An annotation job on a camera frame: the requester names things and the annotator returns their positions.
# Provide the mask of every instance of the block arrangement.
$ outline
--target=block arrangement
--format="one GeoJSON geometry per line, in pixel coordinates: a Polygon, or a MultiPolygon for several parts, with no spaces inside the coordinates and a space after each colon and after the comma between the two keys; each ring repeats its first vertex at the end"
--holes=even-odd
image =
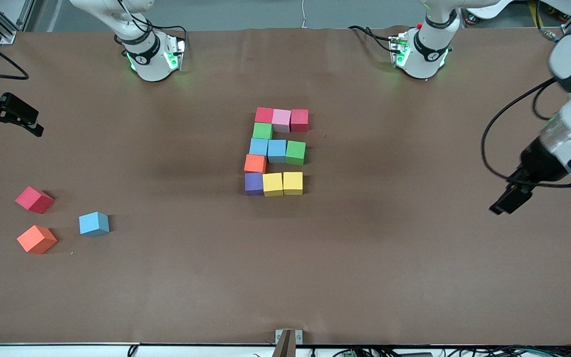
{"type": "Polygon", "coordinates": [[[100,212],[93,212],[78,218],[81,235],[97,237],[109,232],[109,217],[100,212]]]}
{"type": "Polygon", "coordinates": [[[27,186],[27,188],[18,196],[16,197],[16,203],[18,205],[23,206],[25,210],[43,214],[47,211],[47,208],[54,203],[54,199],[47,196],[41,190],[37,190],[31,186],[27,186]]]}
{"type": "Polygon", "coordinates": [[[16,240],[27,253],[33,254],[43,254],[57,242],[52,232],[41,226],[32,226],[16,240]]]}
{"type": "Polygon", "coordinates": [[[303,172],[268,173],[267,163],[304,165],[304,142],[274,138],[272,134],[306,132],[309,116],[308,109],[256,109],[250,149],[244,164],[246,195],[274,197],[303,194],[303,172]]]}

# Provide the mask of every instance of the orange cube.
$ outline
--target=orange cube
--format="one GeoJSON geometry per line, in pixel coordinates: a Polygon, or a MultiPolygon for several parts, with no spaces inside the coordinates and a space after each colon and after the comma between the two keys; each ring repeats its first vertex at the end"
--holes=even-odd
{"type": "Polygon", "coordinates": [[[49,229],[32,226],[16,239],[27,253],[43,254],[52,248],[57,240],[49,229]]]}
{"type": "Polygon", "coordinates": [[[247,154],[244,171],[246,174],[251,172],[261,172],[261,174],[264,174],[265,166],[267,165],[266,163],[267,161],[265,160],[265,156],[247,154]]]}

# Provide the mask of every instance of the pink cube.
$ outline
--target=pink cube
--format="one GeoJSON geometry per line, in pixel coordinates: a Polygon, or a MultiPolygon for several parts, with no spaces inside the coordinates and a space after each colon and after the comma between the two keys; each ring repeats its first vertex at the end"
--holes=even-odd
{"type": "Polygon", "coordinates": [[[290,129],[292,132],[304,133],[310,124],[310,111],[308,109],[292,109],[290,129]]]}
{"type": "Polygon", "coordinates": [[[16,197],[16,203],[23,206],[25,210],[42,214],[54,203],[54,199],[40,190],[27,186],[23,193],[16,197]]]}
{"type": "Polygon", "coordinates": [[[274,130],[275,133],[289,133],[290,115],[291,111],[274,109],[274,115],[272,115],[272,130],[274,130]]]}
{"type": "Polygon", "coordinates": [[[274,109],[259,107],[256,109],[254,122],[265,122],[266,124],[270,124],[272,123],[272,115],[274,115],[274,109]]]}

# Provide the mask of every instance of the light blue cube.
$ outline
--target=light blue cube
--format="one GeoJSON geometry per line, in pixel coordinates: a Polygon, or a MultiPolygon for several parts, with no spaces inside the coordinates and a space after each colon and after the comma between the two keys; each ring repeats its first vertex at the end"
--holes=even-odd
{"type": "Polygon", "coordinates": [[[80,223],[81,235],[87,237],[106,235],[109,232],[109,217],[100,212],[80,216],[78,222],[80,223]]]}
{"type": "Polygon", "coordinates": [[[267,162],[285,164],[285,140],[270,140],[267,143],[267,162]]]}
{"type": "Polygon", "coordinates": [[[267,139],[251,138],[249,154],[267,156],[267,139]]]}

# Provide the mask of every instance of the green cube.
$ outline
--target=green cube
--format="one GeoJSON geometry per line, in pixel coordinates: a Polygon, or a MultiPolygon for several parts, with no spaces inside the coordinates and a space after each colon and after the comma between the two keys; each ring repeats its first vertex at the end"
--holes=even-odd
{"type": "Polygon", "coordinates": [[[303,166],[305,161],[305,143],[288,140],[285,150],[285,162],[290,165],[303,166]]]}
{"type": "Polygon", "coordinates": [[[252,137],[257,139],[272,139],[272,124],[255,122],[252,137]]]}

